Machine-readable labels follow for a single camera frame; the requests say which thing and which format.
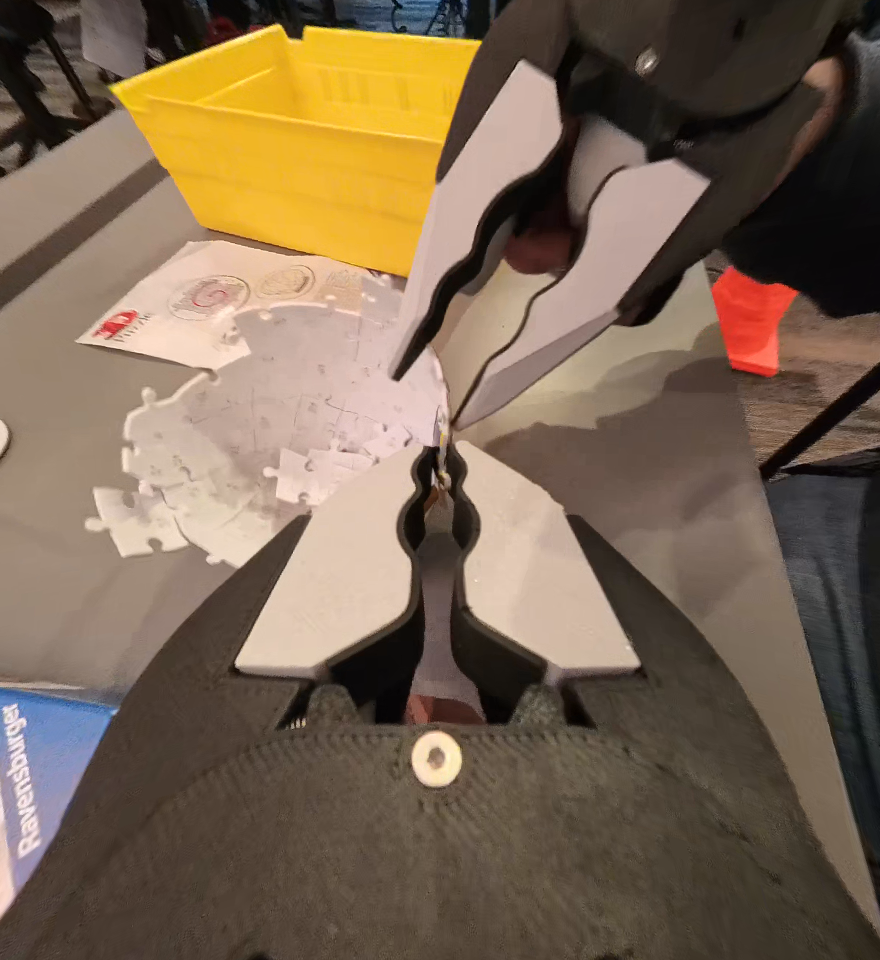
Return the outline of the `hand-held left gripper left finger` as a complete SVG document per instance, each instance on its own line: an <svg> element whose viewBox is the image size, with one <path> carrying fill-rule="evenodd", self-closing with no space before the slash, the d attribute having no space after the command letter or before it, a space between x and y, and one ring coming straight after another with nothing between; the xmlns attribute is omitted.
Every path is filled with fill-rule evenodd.
<svg viewBox="0 0 880 960"><path fill-rule="evenodd" d="M315 508L234 660L236 692L283 723L337 686L372 721L401 724L424 649L418 548L438 448L407 446Z"/></svg>

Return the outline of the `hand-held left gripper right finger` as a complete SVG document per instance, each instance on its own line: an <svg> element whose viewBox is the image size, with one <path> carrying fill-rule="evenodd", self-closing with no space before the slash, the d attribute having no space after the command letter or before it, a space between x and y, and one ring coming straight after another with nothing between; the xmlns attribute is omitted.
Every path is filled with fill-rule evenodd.
<svg viewBox="0 0 880 960"><path fill-rule="evenodd" d="M630 676L640 659L575 531L546 489L478 446L448 450L460 549L450 609L454 660L489 719L531 687Z"/></svg>

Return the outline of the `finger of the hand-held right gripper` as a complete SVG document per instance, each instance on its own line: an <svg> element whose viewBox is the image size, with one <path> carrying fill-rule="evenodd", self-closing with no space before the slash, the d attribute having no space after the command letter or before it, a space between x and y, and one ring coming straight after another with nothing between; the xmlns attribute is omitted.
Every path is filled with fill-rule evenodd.
<svg viewBox="0 0 880 960"><path fill-rule="evenodd" d="M530 300L518 331L470 386L452 429L499 411L618 319L626 294L709 184L678 159L611 174L592 200L577 257Z"/></svg>
<svg viewBox="0 0 880 960"><path fill-rule="evenodd" d="M453 297L478 280L495 234L552 161L562 133L554 78L520 59L434 187L400 305L392 379L406 376Z"/></svg>

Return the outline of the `small puzzle piece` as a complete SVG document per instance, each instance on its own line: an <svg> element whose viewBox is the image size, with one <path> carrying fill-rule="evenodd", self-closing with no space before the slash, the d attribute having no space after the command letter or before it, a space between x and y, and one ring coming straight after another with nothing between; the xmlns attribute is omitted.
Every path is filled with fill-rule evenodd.
<svg viewBox="0 0 880 960"><path fill-rule="evenodd" d="M424 505L427 516L434 506L441 503L450 489L450 477L447 467L447 454L450 446L451 428L446 406L437 408L434 422L434 461L432 468L431 492Z"/></svg>

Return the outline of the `yellow plastic bin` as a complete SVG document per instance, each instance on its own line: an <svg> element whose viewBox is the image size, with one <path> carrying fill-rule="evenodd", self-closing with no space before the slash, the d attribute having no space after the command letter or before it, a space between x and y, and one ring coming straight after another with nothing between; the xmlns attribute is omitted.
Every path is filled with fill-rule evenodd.
<svg viewBox="0 0 880 960"><path fill-rule="evenodd" d="M111 92L201 226L406 277L479 45L276 25Z"/></svg>

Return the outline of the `colourful puzzle ball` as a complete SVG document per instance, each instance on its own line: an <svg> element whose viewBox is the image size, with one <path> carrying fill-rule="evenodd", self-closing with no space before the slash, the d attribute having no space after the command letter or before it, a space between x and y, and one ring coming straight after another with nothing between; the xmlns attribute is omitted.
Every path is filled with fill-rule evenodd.
<svg viewBox="0 0 880 960"><path fill-rule="evenodd" d="M194 546L237 569L355 476L444 441L436 355L399 381L386 369L402 294L366 271L346 293L247 310L237 319L245 356L165 398L144 389L121 447L137 489L95 487L86 531L123 558Z"/></svg>

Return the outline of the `blue puzzle box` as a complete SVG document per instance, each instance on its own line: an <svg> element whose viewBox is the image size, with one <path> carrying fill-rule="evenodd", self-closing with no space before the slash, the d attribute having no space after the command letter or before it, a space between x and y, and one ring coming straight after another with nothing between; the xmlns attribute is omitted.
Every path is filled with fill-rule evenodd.
<svg viewBox="0 0 880 960"><path fill-rule="evenodd" d="M0 920L56 836L116 711L0 684Z"/></svg>

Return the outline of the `person's right hand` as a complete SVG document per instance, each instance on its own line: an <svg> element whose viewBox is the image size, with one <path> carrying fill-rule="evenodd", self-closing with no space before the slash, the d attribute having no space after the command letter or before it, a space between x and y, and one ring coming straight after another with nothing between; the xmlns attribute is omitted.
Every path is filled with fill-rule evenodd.
<svg viewBox="0 0 880 960"><path fill-rule="evenodd" d="M504 259L521 274L559 276L572 263L578 243L576 223L570 218L566 198L560 196L535 211L523 230L509 238Z"/></svg>

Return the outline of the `person's left hand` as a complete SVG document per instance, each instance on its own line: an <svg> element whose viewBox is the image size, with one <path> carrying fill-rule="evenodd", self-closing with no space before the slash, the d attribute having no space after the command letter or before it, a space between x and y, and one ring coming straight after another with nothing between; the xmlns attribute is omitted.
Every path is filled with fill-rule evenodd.
<svg viewBox="0 0 880 960"><path fill-rule="evenodd" d="M403 723L408 726L428 724L463 726L486 723L482 712L468 702L425 694L410 695L403 717Z"/></svg>

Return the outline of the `orange traffic cone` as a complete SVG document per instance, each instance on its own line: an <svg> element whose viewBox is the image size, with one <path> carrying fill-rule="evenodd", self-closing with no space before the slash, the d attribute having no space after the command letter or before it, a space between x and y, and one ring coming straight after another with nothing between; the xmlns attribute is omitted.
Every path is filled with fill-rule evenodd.
<svg viewBox="0 0 880 960"><path fill-rule="evenodd" d="M711 294L730 366L757 377L775 377L780 369L780 323L797 292L757 282L728 267Z"/></svg>

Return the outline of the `black metal pole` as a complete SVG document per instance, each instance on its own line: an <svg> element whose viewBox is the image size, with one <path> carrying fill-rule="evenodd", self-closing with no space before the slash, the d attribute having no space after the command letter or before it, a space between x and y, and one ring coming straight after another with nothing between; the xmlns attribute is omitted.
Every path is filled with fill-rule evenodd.
<svg viewBox="0 0 880 960"><path fill-rule="evenodd" d="M865 375L854 381L852 386L830 402L792 438L771 453L758 468L761 480L769 481L782 473L798 457L813 448L830 431L878 393L880 393L880 361Z"/></svg>

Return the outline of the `person's blue jeans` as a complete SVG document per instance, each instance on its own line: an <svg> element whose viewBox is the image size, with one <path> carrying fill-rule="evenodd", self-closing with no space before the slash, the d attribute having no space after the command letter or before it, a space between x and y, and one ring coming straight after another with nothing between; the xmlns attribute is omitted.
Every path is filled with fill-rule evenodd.
<svg viewBox="0 0 880 960"><path fill-rule="evenodd" d="M880 911L880 446L766 494Z"/></svg>

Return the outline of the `white instruction leaflet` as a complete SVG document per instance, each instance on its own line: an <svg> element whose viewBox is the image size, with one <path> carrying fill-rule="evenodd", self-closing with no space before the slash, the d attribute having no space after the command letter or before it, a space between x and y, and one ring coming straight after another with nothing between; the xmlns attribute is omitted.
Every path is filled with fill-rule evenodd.
<svg viewBox="0 0 880 960"><path fill-rule="evenodd" d="M76 339L82 346L218 371L250 353L236 317L317 305L359 315L397 276L323 256L224 240L189 242Z"/></svg>

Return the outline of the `white paper sheet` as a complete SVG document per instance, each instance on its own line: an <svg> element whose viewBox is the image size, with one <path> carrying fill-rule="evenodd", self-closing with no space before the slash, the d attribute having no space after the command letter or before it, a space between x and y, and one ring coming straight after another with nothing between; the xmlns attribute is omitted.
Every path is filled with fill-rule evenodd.
<svg viewBox="0 0 880 960"><path fill-rule="evenodd" d="M81 35L87 61L126 79L146 68L147 18L140 1L82 1Z"/></svg>

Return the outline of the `black office chair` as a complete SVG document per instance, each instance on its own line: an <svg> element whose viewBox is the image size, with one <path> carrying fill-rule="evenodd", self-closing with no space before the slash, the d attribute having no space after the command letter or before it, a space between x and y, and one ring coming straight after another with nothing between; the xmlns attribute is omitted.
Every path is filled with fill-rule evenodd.
<svg viewBox="0 0 880 960"><path fill-rule="evenodd" d="M48 86L31 66L37 52L47 54L72 94L69 113L56 113L44 100ZM104 118L110 99L96 99L68 57L58 21L34 1L0 2L0 90L19 111L19 119L0 131L0 179L22 169L41 150L51 150Z"/></svg>

